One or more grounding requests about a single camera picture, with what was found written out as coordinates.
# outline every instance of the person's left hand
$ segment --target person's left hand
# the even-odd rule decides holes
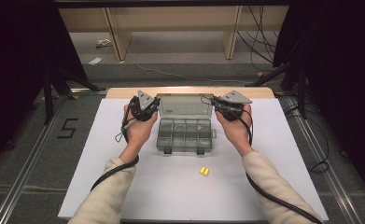
[[[127,110],[127,105],[124,106],[124,113]],[[146,143],[146,141],[150,137],[150,132],[152,130],[153,124],[156,122],[158,118],[158,112],[155,112],[152,115],[152,118],[147,121],[137,120],[132,126],[127,129],[127,136],[129,139],[129,145],[134,145],[135,147],[141,148],[142,145]],[[133,119],[133,114],[130,110],[127,120]]]

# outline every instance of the forearm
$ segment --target forearm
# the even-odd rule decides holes
[[[246,172],[261,189],[283,201],[300,207],[321,220],[310,204],[304,201],[264,155],[257,151],[251,151],[243,157],[243,165]],[[311,223],[305,217],[264,198],[260,194],[258,194],[258,198],[270,223]]]
[[[122,165],[120,158],[106,163],[104,173]],[[133,182],[135,167],[116,172],[87,196],[69,223],[119,223],[121,207]]]

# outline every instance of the handheld controller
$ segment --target handheld controller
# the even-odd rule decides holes
[[[142,91],[138,91],[138,96],[134,96],[131,100],[133,116],[141,121],[149,120],[152,118],[153,113],[158,111],[160,100],[160,98],[151,97]],[[237,117],[241,117],[243,114],[243,104],[252,103],[249,98],[238,91],[231,91],[221,97],[214,96],[214,98],[210,100],[215,111],[219,111],[223,118],[228,121],[237,120]]]
[[[214,96],[211,105],[214,106],[215,111],[218,111],[223,118],[228,121],[237,120],[244,111],[243,104],[251,104],[252,101],[245,97],[238,91],[231,91],[222,97]]]
[[[153,113],[158,111],[159,104],[160,98],[153,98],[142,91],[138,91],[138,96],[134,96],[132,99],[132,114],[138,120],[147,121],[152,118]]]

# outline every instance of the box lid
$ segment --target box lid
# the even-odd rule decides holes
[[[162,119],[211,119],[212,93],[159,93]]]

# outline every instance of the person's right hand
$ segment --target person's right hand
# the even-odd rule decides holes
[[[244,110],[252,115],[251,105],[244,105]],[[226,137],[234,145],[241,156],[253,151],[252,147],[249,145],[248,130],[239,119],[228,121],[223,118],[222,114],[219,112],[216,112],[216,115],[219,123],[225,131]],[[246,112],[243,112],[241,119],[245,121],[248,126],[251,126],[251,117]]]

